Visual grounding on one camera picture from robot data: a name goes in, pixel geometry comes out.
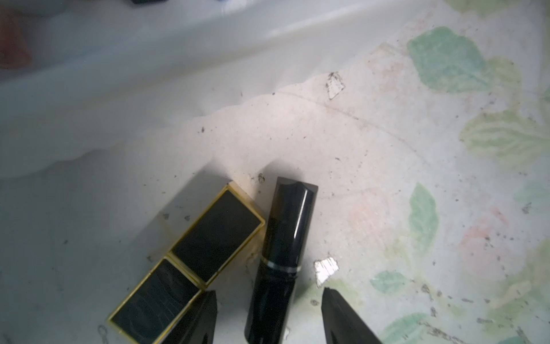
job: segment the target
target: gold trim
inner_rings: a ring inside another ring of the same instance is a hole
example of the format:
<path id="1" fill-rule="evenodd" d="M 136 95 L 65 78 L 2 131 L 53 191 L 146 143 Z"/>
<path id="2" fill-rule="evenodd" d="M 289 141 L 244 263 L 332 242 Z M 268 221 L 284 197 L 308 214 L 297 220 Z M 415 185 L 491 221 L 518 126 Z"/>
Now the gold trim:
<path id="1" fill-rule="evenodd" d="M 160 263 L 162 262 L 163 259 L 166 259 L 172 266 L 174 266 L 176 269 L 178 269 L 178 271 L 180 271 L 184 276 L 185 278 L 187 278 L 188 280 L 190 280 L 193 284 L 195 284 L 195 286 L 199 289 L 196 294 L 191 298 L 191 300 L 189 300 L 189 302 L 187 302 L 187 304 L 185 305 L 185 307 L 178 313 L 178 315 L 175 316 L 175 318 L 168 324 L 168 326 L 166 326 L 166 328 L 161 332 L 161 334 L 159 334 L 159 336 L 153 341 L 153 343 L 151 344 L 158 344 L 165 336 L 168 332 L 170 332 L 170 330 L 174 327 L 174 325 L 179 321 L 179 319 L 185 314 L 185 312 L 187 312 L 187 310 L 189 309 L 189 307 L 191 307 L 191 304 L 195 301 L 195 299 L 203 293 L 203 290 L 198 286 L 196 285 L 196 283 L 189 279 L 187 274 L 182 270 L 182 268 L 180 266 L 178 266 L 177 264 L 175 264 L 175 262 L 172 261 L 172 259 L 170 257 L 163 257 L 161 260 L 158 261 L 158 263 L 147 273 L 147 275 L 141 280 L 141 282 L 134 288 L 134 290 L 132 290 L 132 292 L 126 296 L 126 298 L 124 299 L 124 301 L 115 309 L 114 312 L 112 312 L 109 317 L 107 318 L 107 323 L 111 326 L 111 327 L 114 327 L 118 333 L 122 334 L 123 336 L 125 336 L 128 340 L 130 340 L 131 342 L 135 343 L 135 344 L 139 344 L 139 342 L 134 339 L 133 337 L 131 337 L 129 334 L 126 333 L 126 331 L 124 331 L 123 329 L 120 328 L 120 326 L 118 326 L 115 322 L 113 322 L 113 317 L 115 316 L 115 314 L 118 313 L 118 311 L 126 304 L 126 302 L 135 294 L 135 292 L 141 287 L 141 285 L 143 285 L 143 283 L 151 276 L 151 274 L 153 273 L 153 271 L 155 271 L 155 269 L 157 269 L 157 267 L 160 265 Z"/>
<path id="2" fill-rule="evenodd" d="M 198 277 L 192 269 L 185 265 L 174 253 L 172 253 L 172 251 L 168 252 L 165 257 L 172 260 L 174 262 L 174 265 L 179 265 L 177 266 L 177 268 L 181 272 L 185 270 L 183 274 L 185 275 L 185 277 L 187 277 L 188 280 L 193 282 L 195 286 L 197 286 L 199 289 L 206 290 L 207 285 L 202 281 L 202 279 Z"/>
<path id="3" fill-rule="evenodd" d="M 244 239 L 244 241 L 241 243 L 239 247 L 229 256 L 229 258 L 219 267 L 219 269 L 210 277 L 210 279 L 205 282 L 203 281 L 192 269 L 190 269 L 185 263 L 183 263 L 173 252 L 172 250 L 174 247 L 187 235 L 190 233 L 191 229 L 195 227 L 195 225 L 198 223 L 198 221 L 210 210 L 212 205 L 216 203 L 220 197 L 226 192 L 231 192 L 254 216 L 256 216 L 260 220 L 260 224 L 250 233 L 250 235 Z M 266 220 L 262 216 L 262 211 L 254 204 L 254 201 L 235 183 L 230 182 L 226 184 L 222 190 L 218 193 L 218 195 L 214 198 L 212 202 L 204 209 L 204 211 L 200 214 L 200 216 L 197 217 L 197 219 L 189 226 L 187 231 L 183 233 L 183 235 L 174 243 L 168 252 L 160 259 L 155 266 L 149 270 L 147 275 L 139 282 L 139 284 L 126 296 L 126 298 L 122 301 L 122 303 L 109 315 L 107 318 L 107 323 L 115 328 L 120 334 L 124 335 L 128 340 L 130 340 L 132 343 L 139 344 L 136 339 L 131 337 L 129 334 L 127 334 L 123 329 L 121 329 L 116 323 L 113 322 L 113 317 L 120 311 L 120 309 L 128 302 L 128 300 L 135 294 L 135 292 L 143 285 L 143 283 L 151 276 L 151 274 L 158 268 L 160 263 L 163 259 L 166 259 L 170 264 L 172 264 L 178 271 L 180 271 L 185 278 L 187 278 L 191 283 L 193 283 L 199 291 L 187 302 L 185 307 L 181 310 L 181 312 L 168 324 L 168 326 L 161 332 L 161 334 L 153 341 L 152 344 L 158 344 L 161 339 L 165 337 L 165 335 L 170 332 L 170 330 L 174 327 L 175 323 L 179 321 L 179 319 L 187 312 L 190 305 L 195 301 L 195 299 L 204 292 L 208 288 L 208 286 L 218 277 L 218 275 L 221 273 L 221 271 L 235 258 L 237 254 L 252 240 L 252 237 L 256 235 L 262 228 L 266 225 Z M 171 229 L 171 226 L 167 221 L 163 221 L 160 216 L 157 218 L 163 229 L 167 232 L 172 234 L 173 231 Z"/>

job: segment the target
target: debris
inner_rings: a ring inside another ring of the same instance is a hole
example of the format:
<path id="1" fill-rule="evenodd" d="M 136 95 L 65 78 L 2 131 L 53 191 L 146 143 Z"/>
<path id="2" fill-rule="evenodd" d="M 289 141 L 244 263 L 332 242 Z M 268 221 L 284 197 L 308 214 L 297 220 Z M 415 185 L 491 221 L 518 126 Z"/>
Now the debris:
<path id="1" fill-rule="evenodd" d="M 521 211 L 523 211 L 524 214 L 529 214 L 529 211 L 531 210 L 531 202 L 527 203 L 523 208 L 521 208 Z"/>
<path id="2" fill-rule="evenodd" d="M 491 319 L 481 319 L 481 318 L 477 318 L 476 322 L 478 324 L 492 324 L 493 323 L 493 320 Z"/>
<path id="3" fill-rule="evenodd" d="M 327 84 L 325 85 L 328 91 L 328 98 L 333 100 L 343 89 L 345 85 L 342 82 L 342 77 L 338 72 L 333 72 L 328 75 Z"/>
<path id="4" fill-rule="evenodd" d="M 327 259 L 316 260 L 313 262 L 313 268 L 315 269 L 315 277 L 317 279 L 317 288 L 321 288 L 329 277 L 334 275 L 340 268 L 338 263 L 332 257 Z"/>

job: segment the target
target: green leaf print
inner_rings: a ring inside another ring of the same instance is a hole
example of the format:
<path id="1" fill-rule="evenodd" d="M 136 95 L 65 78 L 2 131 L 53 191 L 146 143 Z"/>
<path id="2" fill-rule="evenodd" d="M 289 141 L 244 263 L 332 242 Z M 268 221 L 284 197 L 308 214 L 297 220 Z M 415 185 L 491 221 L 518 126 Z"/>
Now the green leaf print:
<path id="1" fill-rule="evenodd" d="M 546 122 L 546 125 L 550 127 L 550 87 L 542 95 L 540 105 L 542 118 Z"/>
<path id="2" fill-rule="evenodd" d="M 521 337 L 510 337 L 503 341 L 499 341 L 498 344 L 524 344 L 524 341 Z"/>
<path id="3" fill-rule="evenodd" d="M 523 189 L 514 195 L 514 201 L 522 204 L 547 198 L 550 198 L 550 190 L 540 182 L 527 182 Z"/>
<path id="4" fill-rule="evenodd" d="M 504 57 L 493 57 L 487 64 L 504 87 L 521 89 L 521 71 L 514 62 Z"/>
<path id="5" fill-rule="evenodd" d="M 440 26 L 407 44 L 420 80 L 449 93 L 485 91 L 493 75 L 477 46 L 468 38 Z"/>
<path id="6" fill-rule="evenodd" d="M 394 294 L 403 289 L 409 280 L 397 271 L 382 271 L 370 280 L 372 286 L 383 294 Z"/>
<path id="7" fill-rule="evenodd" d="M 413 344 L 420 339 L 426 328 L 421 322 L 429 316 L 413 313 L 392 322 L 382 331 L 379 338 L 384 344 Z"/>
<path id="8" fill-rule="evenodd" d="M 523 166 L 550 151 L 547 131 L 508 110 L 471 119 L 460 132 L 460 140 L 474 154 L 493 156 L 508 167 Z"/>
<path id="9" fill-rule="evenodd" d="M 453 9 L 459 12 L 472 10 L 480 17 L 486 17 L 500 9 L 518 2 L 519 0 L 445 0 Z"/>
<path id="10" fill-rule="evenodd" d="M 422 184 L 417 183 L 409 203 L 409 227 L 415 240 L 416 254 L 422 256 L 429 250 L 439 226 L 436 200 Z"/>

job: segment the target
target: black lipstick tube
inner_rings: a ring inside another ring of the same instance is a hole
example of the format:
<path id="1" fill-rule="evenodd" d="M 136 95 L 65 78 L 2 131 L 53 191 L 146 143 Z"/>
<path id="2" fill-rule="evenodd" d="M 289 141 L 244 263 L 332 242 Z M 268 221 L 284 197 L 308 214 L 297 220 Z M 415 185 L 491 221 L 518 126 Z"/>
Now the black lipstick tube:
<path id="1" fill-rule="evenodd" d="M 249 344 L 280 344 L 283 341 L 317 188 L 277 178 L 244 330 Z"/>

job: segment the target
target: dirt speck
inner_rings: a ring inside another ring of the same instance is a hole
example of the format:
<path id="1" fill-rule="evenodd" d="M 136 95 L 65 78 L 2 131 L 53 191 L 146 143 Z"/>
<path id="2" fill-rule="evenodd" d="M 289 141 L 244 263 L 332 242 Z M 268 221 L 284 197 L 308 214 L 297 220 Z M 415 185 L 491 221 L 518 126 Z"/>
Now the dirt speck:
<path id="1" fill-rule="evenodd" d="M 419 325 L 425 326 L 428 329 L 428 331 L 426 333 L 428 333 L 430 336 L 439 337 L 443 340 L 451 342 L 452 344 L 466 344 L 466 342 L 463 341 L 462 339 L 460 339 L 458 337 L 455 337 L 455 336 L 451 336 L 451 335 L 447 334 L 446 332 L 443 332 L 442 330 L 440 330 L 436 327 L 433 327 L 429 323 L 419 323 Z"/>
<path id="2" fill-rule="evenodd" d="M 5 344 L 13 344 L 12 338 L 7 333 L 4 333 L 2 337 L 4 337 Z"/>
<path id="3" fill-rule="evenodd" d="M 481 318 L 477 318 L 476 322 L 478 324 L 492 324 L 493 323 L 493 320 L 491 319 L 481 319 Z"/>

